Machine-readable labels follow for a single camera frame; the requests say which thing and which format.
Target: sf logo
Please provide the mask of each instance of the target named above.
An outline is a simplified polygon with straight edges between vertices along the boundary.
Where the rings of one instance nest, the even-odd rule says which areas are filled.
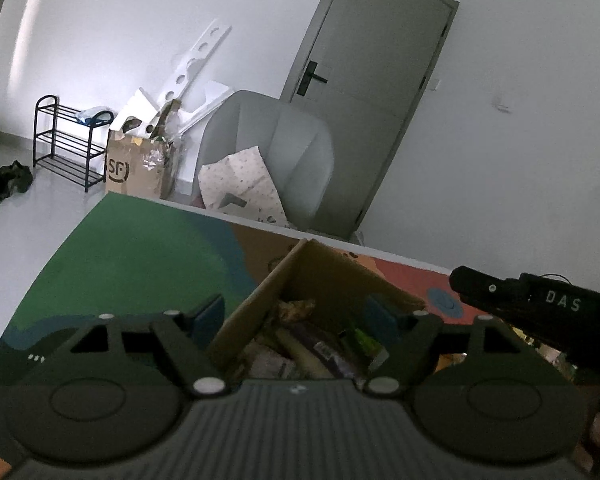
[[[109,159],[109,179],[122,184],[129,178],[129,163]]]
[[[546,302],[547,303],[551,303],[554,304],[555,300],[558,299],[558,294],[555,293],[554,290],[550,290],[549,293],[546,295]],[[573,301],[571,301],[571,304],[569,305],[570,309],[573,310],[574,312],[577,312],[580,310],[580,299],[579,298],[575,298]],[[564,308],[567,308],[569,303],[569,298],[567,297],[566,294],[564,294],[561,298],[560,301],[558,301],[558,306],[563,306]]]

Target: table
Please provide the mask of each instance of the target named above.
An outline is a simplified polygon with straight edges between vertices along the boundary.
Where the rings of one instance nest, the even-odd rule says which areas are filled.
[[[330,238],[109,193],[51,258],[0,338],[0,468],[23,458],[3,420],[9,387],[78,327],[101,314],[188,311],[218,292],[230,314],[305,237],[422,298],[446,322],[470,324],[480,314],[450,290],[446,269]]]

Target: black shoe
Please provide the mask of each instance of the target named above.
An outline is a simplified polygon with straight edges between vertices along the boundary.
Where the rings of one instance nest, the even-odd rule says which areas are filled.
[[[33,183],[33,175],[28,166],[23,166],[17,160],[10,166],[0,168],[0,203],[10,197],[14,189],[20,193],[27,192]]]

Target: cable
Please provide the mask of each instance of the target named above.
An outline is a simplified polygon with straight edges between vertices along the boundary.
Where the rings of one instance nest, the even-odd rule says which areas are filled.
[[[541,276],[541,278],[547,278],[548,276],[555,276],[556,278],[562,278],[565,282],[569,283],[569,285],[573,285],[573,283],[571,283],[568,278],[565,278],[561,274],[554,274],[553,272],[550,272],[549,274],[543,274]]]

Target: cardboard box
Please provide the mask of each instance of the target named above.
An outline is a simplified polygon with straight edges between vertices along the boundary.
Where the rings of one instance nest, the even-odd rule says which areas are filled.
[[[172,142],[110,132],[106,190],[166,199],[173,189],[179,158],[179,149]]]
[[[310,321],[331,333],[345,328],[349,314],[362,311],[366,296],[384,294],[405,312],[423,310],[420,298],[315,240],[303,240],[236,309],[206,350],[225,372],[260,330],[269,311],[284,301],[316,301]]]

